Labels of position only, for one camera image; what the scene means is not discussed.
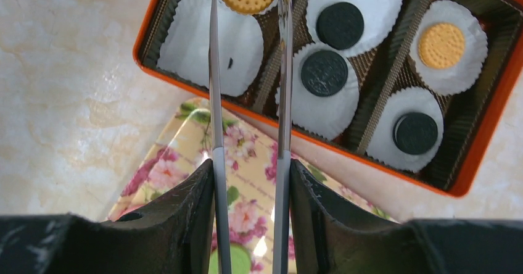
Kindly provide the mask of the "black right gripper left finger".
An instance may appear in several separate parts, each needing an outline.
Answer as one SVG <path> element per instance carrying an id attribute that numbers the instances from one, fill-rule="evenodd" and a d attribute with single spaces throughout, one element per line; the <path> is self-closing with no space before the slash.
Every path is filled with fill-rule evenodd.
<path id="1" fill-rule="evenodd" d="M 116 221 L 3 215 L 2 273 L 207 273 L 213 163 Z"/>

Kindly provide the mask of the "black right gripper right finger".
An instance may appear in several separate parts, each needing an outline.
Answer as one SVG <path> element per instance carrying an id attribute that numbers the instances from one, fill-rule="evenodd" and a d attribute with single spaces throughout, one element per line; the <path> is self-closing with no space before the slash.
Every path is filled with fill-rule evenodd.
<path id="1" fill-rule="evenodd" d="M 395 223 L 346 200 L 297 160 L 290 212 L 299 273 L 521 273 L 522 222 Z"/>

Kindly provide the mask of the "metal tongs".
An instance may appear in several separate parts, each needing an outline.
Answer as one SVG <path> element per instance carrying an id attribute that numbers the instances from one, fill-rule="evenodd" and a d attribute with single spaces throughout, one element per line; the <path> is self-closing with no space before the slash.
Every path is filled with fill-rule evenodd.
<path id="1" fill-rule="evenodd" d="M 288 272 L 289 189 L 291 162 L 291 105 L 293 77 L 292 0 L 279 0 L 279 34 L 281 51 L 281 89 L 278 122 L 277 183 L 274 205 L 273 273 Z M 228 197 L 221 110 L 220 61 L 218 48 L 218 0 L 210 7 L 209 34 L 209 93 L 212 129 L 212 163 L 214 174 L 216 232 L 218 241 L 218 271 L 232 272 L 229 240 Z"/>

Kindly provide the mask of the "black cookie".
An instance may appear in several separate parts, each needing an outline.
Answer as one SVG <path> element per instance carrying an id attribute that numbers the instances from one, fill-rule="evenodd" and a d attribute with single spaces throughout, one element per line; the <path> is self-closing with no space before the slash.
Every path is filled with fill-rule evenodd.
<path id="1" fill-rule="evenodd" d="M 421 112 L 403 114 L 395 122 L 392 138 L 395 146 L 406 154 L 425 154 L 437 142 L 436 121 L 430 115 Z"/>
<path id="2" fill-rule="evenodd" d="M 316 21 L 316 33 L 321 42 L 337 50 L 346 50 L 361 39 L 364 18 L 356 5 L 337 2 L 323 9 Z"/>
<path id="3" fill-rule="evenodd" d="M 301 80 L 305 89 L 317 97 L 337 94 L 346 84 L 348 64 L 337 52 L 320 50 L 303 62 Z"/>

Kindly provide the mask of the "orange cookie box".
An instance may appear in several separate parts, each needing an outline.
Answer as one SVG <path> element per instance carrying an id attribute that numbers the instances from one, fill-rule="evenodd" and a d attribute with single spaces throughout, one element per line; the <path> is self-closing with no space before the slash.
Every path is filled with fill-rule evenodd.
<path id="1" fill-rule="evenodd" d="M 443 95 L 429 89 L 415 68 L 409 45 L 415 30 L 436 0 L 401 0 L 402 8 L 392 20 L 392 32 L 384 43 L 349 61 L 356 70 L 360 101 L 352 123 L 335 138 L 322 138 L 297 125 L 292 134 L 334 152 L 378 168 L 423 188 L 446 196 L 465 195 L 476 177 L 481 160 L 502 116 L 514 85 L 522 72 L 522 0 L 450 0 L 464 6 L 478 19 L 486 32 L 488 54 L 479 79 L 462 93 Z M 313 42 L 306 28 L 307 0 L 294 3 L 294 52 Z M 180 0 L 151 0 L 134 45 L 133 56 L 140 68 L 154 77 L 208 98 L 208 89 L 157 67 L 160 46 L 168 34 Z M 261 70 L 248 82 L 247 92 L 239 97 L 224 95 L 222 105 L 255 120 L 277 126 L 274 95 L 279 82 L 278 14 L 271 10 L 254 15 L 261 26 L 264 53 Z M 435 158 L 421 171 L 400 171 L 364 153 L 378 123 L 385 97 L 400 89 L 419 86 L 429 89 L 443 115 L 443 139 Z"/>

